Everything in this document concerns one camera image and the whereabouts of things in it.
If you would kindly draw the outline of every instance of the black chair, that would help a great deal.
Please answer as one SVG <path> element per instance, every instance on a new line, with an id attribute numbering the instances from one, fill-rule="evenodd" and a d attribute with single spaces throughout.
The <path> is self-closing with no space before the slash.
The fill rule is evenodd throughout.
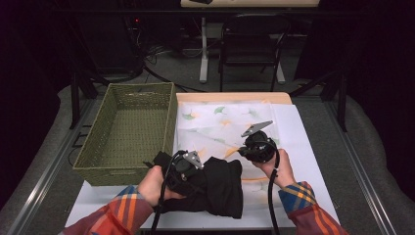
<path id="1" fill-rule="evenodd" d="M 219 58 L 220 91 L 223 67 L 273 67 L 271 89 L 277 79 L 281 45 L 291 27 L 290 22 L 275 14 L 242 14 L 228 19 L 222 27 Z"/>

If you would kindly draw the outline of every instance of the hand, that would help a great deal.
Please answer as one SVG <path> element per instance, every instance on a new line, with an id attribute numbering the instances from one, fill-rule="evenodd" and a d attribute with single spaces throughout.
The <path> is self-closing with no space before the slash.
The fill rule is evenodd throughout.
<path id="1" fill-rule="evenodd" d="M 152 206 L 155 207 L 159 203 L 161 193 L 161 185 L 163 182 L 161 166 L 155 165 L 147 172 L 144 179 L 137 187 L 138 192 Z M 164 199 L 183 199 L 184 196 L 169 190 L 167 187 L 164 191 Z"/>
<path id="2" fill-rule="evenodd" d="M 279 149 L 278 153 L 280 154 L 280 164 L 277 172 L 278 177 L 275 178 L 274 183 L 278 185 L 278 187 L 284 188 L 290 184 L 296 183 L 296 180 L 294 179 L 293 169 L 287 152 L 284 149 Z M 274 155 L 267 163 L 261 164 L 253 162 L 253 165 L 260 168 L 269 178 L 275 166 L 275 159 L 276 155 Z"/>

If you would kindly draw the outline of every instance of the green wicker basket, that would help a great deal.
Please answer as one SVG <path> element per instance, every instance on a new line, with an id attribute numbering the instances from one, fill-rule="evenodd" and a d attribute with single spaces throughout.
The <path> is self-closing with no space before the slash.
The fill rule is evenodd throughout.
<path id="1" fill-rule="evenodd" d="M 172 155 L 176 116 L 173 83 L 110 84 L 73 170 L 92 186 L 139 183 L 143 162 Z"/>

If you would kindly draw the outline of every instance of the electrical cord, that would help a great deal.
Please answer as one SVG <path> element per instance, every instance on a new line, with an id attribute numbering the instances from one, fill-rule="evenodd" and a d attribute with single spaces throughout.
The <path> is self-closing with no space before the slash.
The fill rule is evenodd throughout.
<path id="1" fill-rule="evenodd" d="M 161 81 L 163 81 L 163 82 L 172 82 L 172 81 L 168 80 L 167 78 L 162 77 L 162 76 L 158 75 L 157 73 L 155 73 L 154 71 L 150 70 L 147 66 L 144 66 L 144 67 L 143 67 L 143 69 L 144 69 L 145 71 L 147 71 L 149 74 L 151 74 L 152 76 L 154 76 L 155 78 L 157 78 L 157 79 L 159 79 L 159 80 L 161 80 Z M 174 84 L 175 84 L 178 88 L 180 88 L 181 90 L 183 90 L 184 92 L 187 92 L 187 90 L 186 90 L 186 89 L 190 89 L 190 90 L 194 90 L 194 91 L 199 91 L 199 92 L 206 92 L 206 91 L 204 91 L 204 90 L 199 90 L 199 89 L 196 89 L 196 88 L 192 88 L 192 87 L 188 87 L 188 86 L 180 85 L 180 84 L 178 84 L 178 83 L 174 83 Z"/>
<path id="2" fill-rule="evenodd" d="M 274 186 L 275 178 L 278 177 L 277 172 L 278 172 L 278 166 L 280 165 L 280 153 L 278 152 L 278 148 L 276 146 L 274 146 L 273 144 L 267 141 L 254 141 L 254 142 L 256 144 L 266 144 L 268 146 L 271 146 L 275 151 L 275 165 L 269 177 L 269 184 L 268 184 L 268 206 L 269 206 L 269 213 L 271 216 L 272 226 L 274 227 L 274 232 L 276 235 L 280 235 L 277 219 L 275 218 L 274 205 L 272 203 L 272 188 Z"/>
<path id="3" fill-rule="evenodd" d="M 186 151 L 182 151 L 182 150 L 181 151 L 178 151 L 171 158 L 170 163 L 168 163 L 167 170 L 165 171 L 165 174 L 164 174 L 164 181 L 162 182 L 162 185 L 161 185 L 161 192 L 160 192 L 160 197 L 159 197 L 159 203 L 158 203 L 157 208 L 156 208 L 155 219 L 153 220 L 152 235 L 156 235 L 156 228 L 157 228 L 157 225 L 159 223 L 159 219 L 160 219 L 160 215 L 161 215 L 161 209 L 162 209 L 162 204 L 164 202 L 164 192 L 165 192 L 165 187 L 166 187 L 165 180 L 167 179 L 167 176 L 168 176 L 168 174 L 170 172 L 170 167 L 173 164 L 173 161 L 177 158 L 177 156 L 184 155 L 185 153 L 186 153 Z"/>

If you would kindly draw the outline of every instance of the person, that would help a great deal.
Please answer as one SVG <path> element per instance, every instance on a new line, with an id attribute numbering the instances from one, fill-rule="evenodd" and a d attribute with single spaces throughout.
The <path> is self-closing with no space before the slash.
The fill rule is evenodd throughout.
<path id="1" fill-rule="evenodd" d="M 290 159 L 284 149 L 279 150 L 280 164 L 274 183 L 288 218 L 297 228 L 297 234 L 348 234 L 326 211 L 321 209 L 311 186 L 296 182 Z M 253 163 L 269 178 L 276 156 L 267 163 Z M 149 169 L 137 188 L 128 186 L 107 205 L 83 217 L 60 234 L 135 234 L 158 204 L 163 182 L 159 165 Z M 164 199 L 182 199 L 183 196 L 166 188 Z"/>

